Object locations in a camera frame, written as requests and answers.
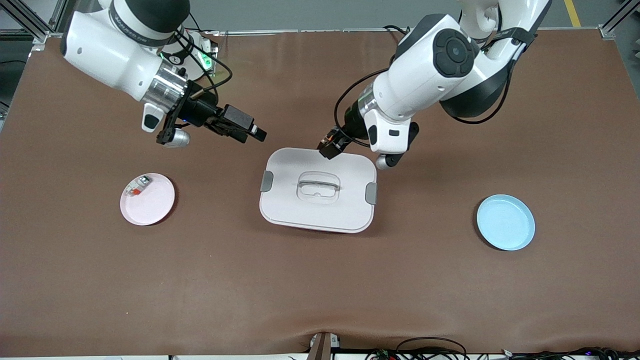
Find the brown table mat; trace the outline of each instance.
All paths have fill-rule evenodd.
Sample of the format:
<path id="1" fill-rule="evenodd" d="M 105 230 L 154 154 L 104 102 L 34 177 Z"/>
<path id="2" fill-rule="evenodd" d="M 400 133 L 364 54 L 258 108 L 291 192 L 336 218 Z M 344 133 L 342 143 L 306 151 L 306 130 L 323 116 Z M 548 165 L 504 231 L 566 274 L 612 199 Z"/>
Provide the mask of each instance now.
<path id="1" fill-rule="evenodd" d="M 388 33 L 224 39 L 235 76 L 221 103 L 268 139 L 188 128 L 185 149 L 156 144 L 142 105 L 69 65 L 58 40 L 33 53 L 0 137 L 0 356 L 296 352 L 317 331 L 347 347 L 640 347 L 640 106 L 598 31 L 541 31 L 488 123 L 419 113 L 363 233 L 262 218 L 269 155 L 315 147 L 337 97 L 394 46 Z M 179 201 L 136 227 L 118 199 L 145 172 L 173 179 Z M 524 250 L 474 231 L 474 208 L 495 193 L 532 209 Z"/>

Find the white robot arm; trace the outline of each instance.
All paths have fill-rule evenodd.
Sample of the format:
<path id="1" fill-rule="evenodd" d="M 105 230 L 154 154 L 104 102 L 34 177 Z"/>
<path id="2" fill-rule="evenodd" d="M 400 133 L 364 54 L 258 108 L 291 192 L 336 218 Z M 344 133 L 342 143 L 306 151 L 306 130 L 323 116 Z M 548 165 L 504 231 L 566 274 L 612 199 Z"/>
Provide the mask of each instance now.
<path id="1" fill-rule="evenodd" d="M 98 3 L 103 9 L 109 9 L 113 0 L 99 0 Z M 212 46 L 211 40 L 203 37 L 198 31 L 188 31 L 184 26 L 180 26 L 177 31 L 182 36 L 169 38 L 169 41 L 162 47 L 160 57 L 178 67 L 184 67 L 186 69 L 185 78 L 193 81 L 201 78 L 205 73 L 212 74 L 215 70 L 215 62 L 209 54 L 217 54 L 218 45 L 213 43 Z M 190 44 L 185 44 L 185 41 L 179 42 L 180 38 L 190 39 L 190 44 L 196 44 L 204 52 Z"/>
<path id="2" fill-rule="evenodd" d="M 189 134 L 182 127 L 188 124 L 204 126 L 243 143 L 248 136 L 264 141 L 266 133 L 253 124 L 251 116 L 231 105 L 219 108 L 216 94 L 203 92 L 200 85 L 187 80 L 187 69 L 158 56 L 159 48 L 172 42 L 194 46 L 193 37 L 181 26 L 189 14 L 188 0 L 100 3 L 106 8 L 73 14 L 61 52 L 85 74 L 143 102 L 144 131 L 155 131 L 164 119 L 158 143 L 187 146 Z M 184 124 L 176 125 L 178 118 Z"/>
<path id="3" fill-rule="evenodd" d="M 436 102 L 452 117 L 477 117 L 498 100 L 517 59 L 534 40 L 552 0 L 459 0 L 460 23 L 425 16 L 398 44 L 394 61 L 318 145 L 331 159 L 355 139 L 369 139 L 393 167 L 419 131 L 412 117 Z M 482 49 L 496 23 L 500 30 Z"/>

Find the small object on plate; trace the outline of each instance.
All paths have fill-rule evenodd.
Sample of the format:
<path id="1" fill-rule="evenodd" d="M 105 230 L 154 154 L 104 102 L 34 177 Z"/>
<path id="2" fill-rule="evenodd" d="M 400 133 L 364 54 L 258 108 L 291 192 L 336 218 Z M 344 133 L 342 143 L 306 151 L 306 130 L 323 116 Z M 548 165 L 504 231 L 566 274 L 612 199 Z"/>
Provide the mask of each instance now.
<path id="1" fill-rule="evenodd" d="M 130 192 L 132 183 L 146 183 L 143 190 L 133 196 Z M 164 219 L 175 201 L 175 188 L 166 176 L 161 174 L 144 174 L 133 179 L 122 191 L 120 211 L 122 216 L 134 225 L 152 225 Z"/>
<path id="2" fill-rule="evenodd" d="M 510 195 L 493 195 L 480 204 L 476 215 L 478 229 L 491 245 L 514 251 L 527 246 L 536 232 L 531 210 Z"/>
<path id="3" fill-rule="evenodd" d="M 141 177 L 137 177 L 136 179 L 131 180 L 131 182 L 125 188 L 125 192 L 129 196 L 139 195 L 151 182 L 149 176 L 142 175 Z"/>

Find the pink plate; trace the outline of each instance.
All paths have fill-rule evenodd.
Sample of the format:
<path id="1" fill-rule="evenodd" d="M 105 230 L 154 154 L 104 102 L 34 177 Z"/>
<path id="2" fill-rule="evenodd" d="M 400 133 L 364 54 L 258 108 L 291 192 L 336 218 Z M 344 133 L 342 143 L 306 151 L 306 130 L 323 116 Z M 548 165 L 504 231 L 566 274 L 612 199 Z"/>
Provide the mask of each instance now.
<path id="1" fill-rule="evenodd" d="M 166 176 L 151 173 L 151 183 L 138 195 L 128 196 L 124 190 L 120 196 L 120 211 L 128 222 L 134 225 L 152 225 L 162 220 L 175 201 L 175 188 Z"/>

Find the wire bundle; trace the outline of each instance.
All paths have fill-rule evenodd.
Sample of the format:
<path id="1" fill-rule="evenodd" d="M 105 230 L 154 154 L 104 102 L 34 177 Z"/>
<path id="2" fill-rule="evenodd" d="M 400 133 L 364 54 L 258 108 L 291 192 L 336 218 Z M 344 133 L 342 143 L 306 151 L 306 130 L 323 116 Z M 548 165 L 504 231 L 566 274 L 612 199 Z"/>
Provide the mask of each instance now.
<path id="1" fill-rule="evenodd" d="M 511 360 L 575 360 L 573 356 L 597 356 L 598 360 L 640 360 L 640 350 L 621 352 L 612 348 L 584 347 L 569 352 L 537 352 L 533 354 L 512 354 Z"/>
<path id="2" fill-rule="evenodd" d="M 193 17 L 193 15 L 191 14 L 191 12 L 189 12 L 189 16 L 193 19 L 193 22 L 195 22 L 196 26 L 198 26 L 198 31 L 202 32 L 202 30 L 200 30 L 200 26 L 198 25 L 196 19 Z M 185 50 L 187 53 L 189 53 L 189 56 L 193 59 L 193 61 L 196 62 L 196 64 L 198 64 L 198 66 L 202 69 L 202 72 L 207 76 L 207 79 L 210 82 L 210 86 L 207 86 L 205 88 L 203 88 L 202 90 L 200 90 L 199 92 L 195 93 L 192 95 L 192 97 L 199 97 L 200 95 L 202 95 L 204 92 L 208 92 L 213 90 L 214 94 L 216 94 L 216 98 L 219 98 L 218 95 L 218 87 L 224 85 L 225 83 L 227 83 L 229 80 L 231 80 L 231 78 L 233 77 L 234 73 L 233 71 L 231 71 L 231 68 L 229 68 L 227 66 L 227 64 L 223 63 L 222 61 L 218 60 L 217 57 L 215 57 L 212 53 L 208 53 L 206 51 L 204 51 L 200 46 L 196 45 L 192 40 L 191 37 L 185 37 L 180 31 L 176 31 L 175 32 L 175 36 L 176 36 L 176 40 L 178 41 L 178 44 L 180 44 L 180 46 L 183 48 L 183 50 Z M 193 56 L 193 53 L 191 52 L 190 48 L 188 46 L 191 47 L 195 47 L 196 49 L 198 49 L 201 53 L 206 54 L 208 57 L 212 58 L 213 61 L 215 61 L 216 63 L 220 64 L 220 66 L 222 66 L 228 73 L 227 77 L 223 80 L 221 80 L 219 83 L 214 83 L 213 78 L 211 77 L 211 75 L 207 72 L 207 70 L 204 68 L 204 66 L 195 58 L 195 56 Z M 175 127 L 177 128 L 182 128 L 182 127 L 186 127 L 189 126 L 189 123 L 185 123 L 185 124 L 177 124 Z"/>
<path id="3" fill-rule="evenodd" d="M 412 350 L 401 350 L 400 348 L 407 344 L 407 343 L 412 343 L 415 341 L 425 341 L 425 340 L 430 340 L 430 341 L 444 341 L 444 342 L 448 342 L 448 343 L 452 343 L 458 347 L 460 347 L 460 350 L 455 350 L 455 349 L 450 349 L 450 348 L 445 348 L 445 347 L 434 347 L 434 346 L 428 346 L 428 347 L 419 347 L 419 348 L 415 348 Z M 459 359 L 458 356 L 461 356 L 464 360 L 470 360 L 469 356 L 467 355 L 467 349 L 461 344 L 458 343 L 457 341 L 454 340 L 450 340 L 447 338 L 439 338 L 436 336 L 422 336 L 419 338 L 411 338 L 411 339 L 407 339 L 404 341 L 401 341 L 395 349 L 390 350 L 390 349 L 376 349 L 376 350 L 372 350 L 370 351 L 367 356 L 365 357 L 365 360 L 373 360 L 373 359 L 377 359 L 377 360 L 430 360 L 436 356 L 444 356 L 447 358 L 447 360 L 457 360 Z"/>

